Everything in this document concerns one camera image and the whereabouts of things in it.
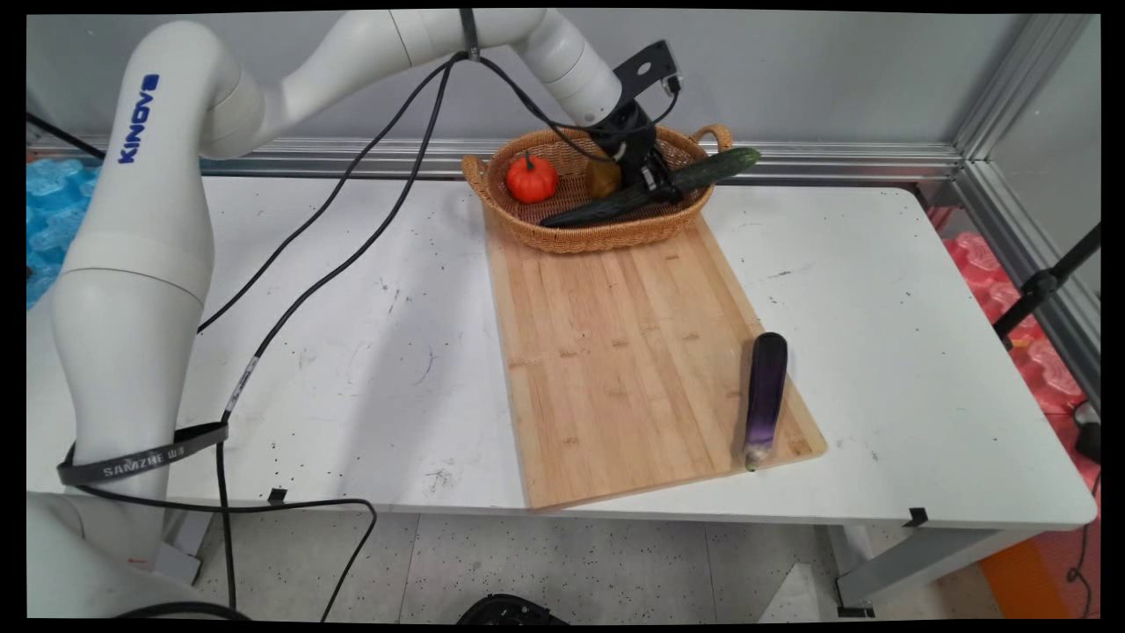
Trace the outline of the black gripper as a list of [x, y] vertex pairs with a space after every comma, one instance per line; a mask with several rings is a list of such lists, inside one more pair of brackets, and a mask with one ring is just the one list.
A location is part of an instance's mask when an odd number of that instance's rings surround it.
[[588, 160], [595, 164], [616, 164], [623, 170], [636, 170], [636, 183], [647, 191], [656, 191], [659, 204], [680, 204], [684, 195], [675, 184], [672, 168], [659, 151], [652, 119], [641, 105], [630, 100], [613, 114], [587, 128], [590, 139], [601, 151], [591, 150]]

